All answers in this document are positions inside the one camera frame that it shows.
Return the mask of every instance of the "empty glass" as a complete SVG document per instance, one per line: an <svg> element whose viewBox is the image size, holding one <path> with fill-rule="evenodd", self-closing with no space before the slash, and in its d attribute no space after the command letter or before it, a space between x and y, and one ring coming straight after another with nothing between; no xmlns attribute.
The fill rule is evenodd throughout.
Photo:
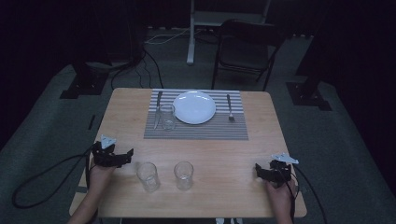
<svg viewBox="0 0 396 224"><path fill-rule="evenodd" d="M175 129L175 107L171 104L165 104L160 107L161 123L166 131Z"/></svg>
<svg viewBox="0 0 396 224"><path fill-rule="evenodd" d="M194 168L191 163L181 161L175 166L175 176L177 180L177 188L182 190L190 189L192 186L192 174Z"/></svg>
<svg viewBox="0 0 396 224"><path fill-rule="evenodd" d="M161 184L158 178L157 167L151 162L145 162L140 165L137 169L137 176L148 192L155 191Z"/></svg>

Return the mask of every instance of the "wrist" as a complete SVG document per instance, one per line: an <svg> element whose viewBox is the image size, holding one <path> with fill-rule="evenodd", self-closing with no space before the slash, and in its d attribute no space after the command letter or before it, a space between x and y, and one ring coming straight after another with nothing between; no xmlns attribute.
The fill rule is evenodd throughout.
<svg viewBox="0 0 396 224"><path fill-rule="evenodd" d="M293 224L291 221L291 217L276 217L276 223L277 224Z"/></svg>

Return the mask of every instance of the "dark background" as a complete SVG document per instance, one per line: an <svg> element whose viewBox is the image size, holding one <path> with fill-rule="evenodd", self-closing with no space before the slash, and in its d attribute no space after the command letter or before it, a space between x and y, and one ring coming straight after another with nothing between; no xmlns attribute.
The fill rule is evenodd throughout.
<svg viewBox="0 0 396 224"><path fill-rule="evenodd" d="M245 12L262 12L264 5L196 2L197 9ZM190 22L186 0L2 1L0 8L5 99L0 147L66 65L130 60L148 26L189 27ZM288 37L315 35L297 75L334 85L394 194L395 11L391 0L281 0L273 1L267 19Z"/></svg>

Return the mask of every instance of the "striped placemat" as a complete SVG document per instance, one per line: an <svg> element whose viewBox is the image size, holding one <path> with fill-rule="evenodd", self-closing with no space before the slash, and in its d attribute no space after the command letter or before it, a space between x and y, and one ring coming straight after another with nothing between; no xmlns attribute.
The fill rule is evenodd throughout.
<svg viewBox="0 0 396 224"><path fill-rule="evenodd" d="M172 104L185 91L201 91L213 98L216 104L216 113L212 119L202 124L188 124L176 120L173 131L165 131L160 124L154 130L157 94L163 91L162 104ZM227 94L230 94L235 122L228 121L230 113L227 103ZM239 91L209 91L209 90L173 90L154 89L148 109L145 139L201 139L201 140L248 140L248 130L245 123L244 108L242 107Z"/></svg>

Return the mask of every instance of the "stand base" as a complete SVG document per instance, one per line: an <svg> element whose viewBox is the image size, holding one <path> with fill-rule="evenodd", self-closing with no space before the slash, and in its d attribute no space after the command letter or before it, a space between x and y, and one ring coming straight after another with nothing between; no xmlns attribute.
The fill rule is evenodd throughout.
<svg viewBox="0 0 396 224"><path fill-rule="evenodd" d="M108 73L95 75L91 85L80 86L76 76L69 89L62 92L60 99L77 99L80 95L100 95L106 84L107 77Z"/></svg>
<svg viewBox="0 0 396 224"><path fill-rule="evenodd" d="M303 83L287 82L286 86L288 87L291 100L295 105L317 106L320 110L332 111L329 102L323 100L318 90L311 97L306 97L301 94Z"/></svg>

